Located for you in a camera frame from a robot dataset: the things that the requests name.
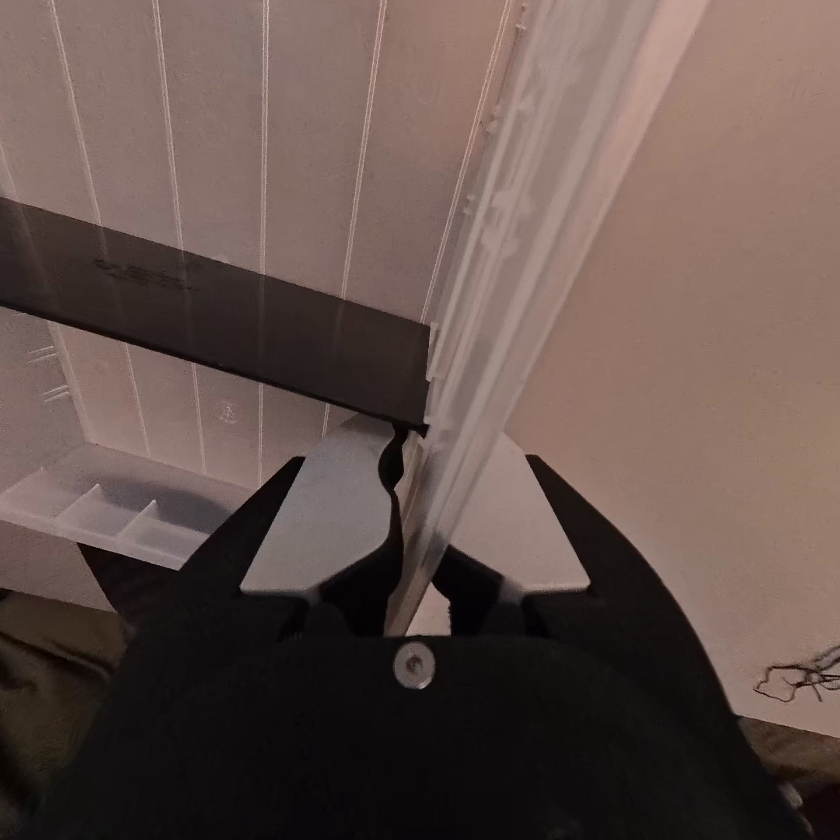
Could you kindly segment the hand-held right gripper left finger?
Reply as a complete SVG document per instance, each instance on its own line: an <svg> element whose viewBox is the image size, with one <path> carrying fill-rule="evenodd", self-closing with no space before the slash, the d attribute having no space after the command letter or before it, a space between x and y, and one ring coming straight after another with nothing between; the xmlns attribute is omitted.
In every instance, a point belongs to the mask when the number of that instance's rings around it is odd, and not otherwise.
<svg viewBox="0 0 840 840"><path fill-rule="evenodd" d="M382 632L403 572L396 485L406 430L355 415L304 458L240 585L335 607L352 632Z"/></svg>

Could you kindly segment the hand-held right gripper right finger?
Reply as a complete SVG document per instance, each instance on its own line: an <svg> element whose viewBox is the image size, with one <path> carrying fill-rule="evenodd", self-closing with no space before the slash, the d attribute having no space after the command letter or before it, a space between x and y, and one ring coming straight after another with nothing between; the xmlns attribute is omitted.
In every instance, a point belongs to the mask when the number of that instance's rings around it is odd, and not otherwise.
<svg viewBox="0 0 840 840"><path fill-rule="evenodd" d="M497 601L590 584L524 451L501 434L427 590L427 630L452 630L458 593L481 615Z"/></svg>

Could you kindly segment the clear plastic bin with divider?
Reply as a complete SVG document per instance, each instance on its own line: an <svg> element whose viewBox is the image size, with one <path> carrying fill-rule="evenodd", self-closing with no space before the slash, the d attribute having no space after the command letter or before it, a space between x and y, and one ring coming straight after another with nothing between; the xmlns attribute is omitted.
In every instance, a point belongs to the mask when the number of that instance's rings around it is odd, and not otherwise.
<svg viewBox="0 0 840 840"><path fill-rule="evenodd" d="M2 2L2 197L427 325L414 618L708 2ZM2 306L2 519L179 565L356 413Z"/></svg>

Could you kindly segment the black bin divider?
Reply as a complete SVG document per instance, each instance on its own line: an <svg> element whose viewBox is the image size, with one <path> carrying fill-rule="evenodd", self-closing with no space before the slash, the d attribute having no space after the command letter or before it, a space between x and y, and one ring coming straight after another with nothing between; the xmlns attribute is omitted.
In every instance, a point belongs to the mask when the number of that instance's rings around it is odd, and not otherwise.
<svg viewBox="0 0 840 840"><path fill-rule="evenodd" d="M2 306L427 435L430 328L1 199Z"/></svg>

